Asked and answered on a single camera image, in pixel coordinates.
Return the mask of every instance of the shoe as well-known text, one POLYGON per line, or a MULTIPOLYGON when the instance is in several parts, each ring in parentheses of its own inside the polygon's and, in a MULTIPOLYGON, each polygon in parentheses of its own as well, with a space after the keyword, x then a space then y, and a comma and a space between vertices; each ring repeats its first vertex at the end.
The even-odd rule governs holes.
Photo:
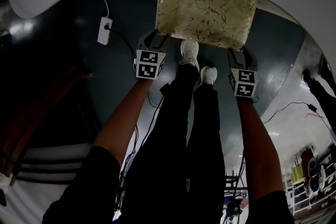
POLYGON ((303 81, 310 86, 312 81, 314 80, 311 76, 310 76, 310 71, 308 69, 306 69, 303 73, 302 73, 302 79, 303 81))
POLYGON ((198 48, 198 42, 183 40, 181 43, 181 54, 183 56, 183 60, 180 61, 180 64, 185 65, 190 63, 195 66, 198 71, 200 71, 200 65, 197 62, 198 48))
POLYGON ((215 67, 205 66, 201 70, 201 85, 214 84, 217 79, 217 69, 215 67))
POLYGON ((321 60, 320 60, 320 67, 319 67, 319 75, 321 75, 321 72, 323 69, 329 69, 328 68, 328 63, 327 63, 327 60, 325 59, 325 57, 322 55, 321 56, 321 60))

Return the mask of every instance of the person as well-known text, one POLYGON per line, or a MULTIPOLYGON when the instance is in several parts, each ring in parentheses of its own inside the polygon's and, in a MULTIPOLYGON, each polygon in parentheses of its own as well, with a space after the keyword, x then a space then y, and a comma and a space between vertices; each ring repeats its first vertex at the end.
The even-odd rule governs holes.
MULTIPOLYGON (((155 126, 125 179, 119 223, 220 223, 225 165, 219 137, 217 70, 201 69, 198 43, 183 41, 183 60, 164 94, 155 126), (186 145, 187 115, 194 96, 194 123, 186 145)), ((43 223, 111 222, 120 167, 152 80, 139 79, 98 134, 86 161, 43 223)), ((279 158, 253 104, 237 97, 246 158, 247 223, 294 223, 279 158)))
MULTIPOLYGON (((321 56, 318 74, 329 84, 330 88, 336 95, 336 84, 328 67, 328 63, 323 55, 321 56)), ((302 78, 308 85, 310 92, 319 101, 321 109, 324 111, 331 128, 334 132, 336 132, 336 120, 333 109, 336 106, 336 98, 328 94, 321 83, 311 77, 309 69, 303 71, 302 78)))

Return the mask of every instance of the black cable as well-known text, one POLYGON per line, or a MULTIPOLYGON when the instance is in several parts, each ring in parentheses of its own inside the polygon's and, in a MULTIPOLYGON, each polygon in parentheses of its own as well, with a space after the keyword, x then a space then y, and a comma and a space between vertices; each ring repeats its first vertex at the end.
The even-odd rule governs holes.
POLYGON ((309 104, 304 103, 304 102, 299 102, 299 103, 298 103, 298 102, 291 102, 291 103, 289 103, 287 106, 285 106, 283 109, 280 109, 280 110, 276 111, 276 112, 273 114, 273 116, 272 116, 268 121, 263 122, 263 124, 268 123, 271 119, 273 119, 273 117, 275 116, 275 114, 277 114, 278 112, 280 112, 280 111, 286 109, 290 104, 306 104, 306 105, 309 107, 309 104))
POLYGON ((236 197, 237 186, 238 186, 239 179, 241 177, 241 172, 243 170, 244 159, 245 159, 245 151, 243 151, 243 157, 241 159, 241 164, 240 164, 240 169, 239 169, 239 174, 238 174, 238 180, 237 180, 237 183, 236 183, 235 191, 233 192, 234 197, 236 197))
POLYGON ((148 136, 148 134, 149 134, 149 132, 150 132, 150 130, 151 130, 151 127, 152 127, 152 124, 153 124, 153 121, 154 121, 154 118, 155 118, 155 114, 156 114, 157 110, 159 109, 160 104, 162 103, 163 98, 164 98, 164 96, 161 98, 161 100, 160 100, 160 102, 159 102, 159 105, 156 107, 156 109, 155 109, 155 111, 154 111, 154 115, 153 115, 151 124, 149 125, 148 131, 147 131, 147 133, 146 133, 144 139, 142 140, 142 143, 141 143, 141 145, 140 145, 140 148, 142 147, 143 143, 145 142, 145 140, 146 140, 146 138, 147 138, 147 136, 148 136))
POLYGON ((115 211, 118 210, 120 204, 121 204, 121 194, 124 190, 124 187, 125 187, 125 182, 124 182, 124 174, 125 174, 125 170, 126 170, 126 167, 127 167, 127 164, 131 158, 131 156, 136 153, 136 143, 138 142, 138 139, 139 139, 139 129, 138 129, 138 125, 135 126, 135 129, 134 129, 134 132, 135 132, 135 138, 134 138, 134 143, 133 143, 133 149, 132 149, 132 152, 126 157, 125 159, 125 163, 124 163, 124 167, 123 167, 123 170, 121 171, 120 173, 120 178, 119 178, 119 189, 118 189, 118 193, 117 193, 117 202, 116 202, 116 208, 115 208, 115 211))
POLYGON ((241 183, 242 183, 243 187, 245 188, 245 185, 244 185, 244 182, 243 182, 243 179, 241 178, 241 176, 240 176, 240 180, 241 180, 241 183))
POLYGON ((225 215, 225 218, 224 218, 223 224, 226 224, 226 220, 227 220, 227 213, 226 213, 226 215, 225 215))
POLYGON ((128 47, 128 48, 130 49, 130 51, 131 51, 131 54, 132 54, 132 64, 133 64, 134 51, 133 51, 131 45, 129 44, 129 42, 126 40, 126 38, 125 38, 120 32, 118 32, 118 31, 116 31, 116 30, 113 30, 113 29, 111 30, 111 32, 115 32, 115 33, 117 33, 117 34, 124 40, 125 44, 127 45, 127 47, 128 47))
POLYGON ((165 35, 163 39, 161 40, 160 44, 157 47, 153 47, 153 49, 161 49, 163 44, 165 43, 166 39, 169 37, 169 35, 165 35))
POLYGON ((154 107, 154 108, 161 108, 160 106, 156 106, 156 105, 152 105, 152 102, 151 102, 151 98, 149 97, 149 93, 147 93, 147 98, 148 98, 148 102, 149 102, 149 104, 152 106, 152 107, 154 107))

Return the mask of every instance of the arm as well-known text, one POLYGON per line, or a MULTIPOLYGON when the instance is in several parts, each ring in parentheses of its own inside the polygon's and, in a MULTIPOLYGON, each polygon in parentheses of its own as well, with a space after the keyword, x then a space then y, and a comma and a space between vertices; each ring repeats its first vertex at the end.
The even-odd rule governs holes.
POLYGON ((138 80, 111 114, 79 173, 50 205, 43 223, 111 222, 120 167, 152 82, 138 80))
POLYGON ((126 155, 128 144, 133 135, 139 114, 153 80, 140 79, 111 114, 107 123, 98 134, 94 146, 107 149, 120 166, 126 155))
POLYGON ((277 151, 252 103, 237 97, 246 158, 249 203, 284 190, 277 151))

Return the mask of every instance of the white sneaker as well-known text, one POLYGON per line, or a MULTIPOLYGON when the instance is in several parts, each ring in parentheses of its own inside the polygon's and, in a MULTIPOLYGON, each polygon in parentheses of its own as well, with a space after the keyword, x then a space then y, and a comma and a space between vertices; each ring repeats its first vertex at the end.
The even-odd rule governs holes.
POLYGON ((181 43, 181 54, 183 56, 183 60, 180 61, 180 64, 185 65, 190 63, 195 66, 198 71, 200 71, 200 65, 197 62, 198 48, 198 42, 183 40, 181 43))
POLYGON ((215 67, 205 66, 201 70, 201 85, 203 83, 206 84, 214 84, 217 79, 217 69, 215 67))

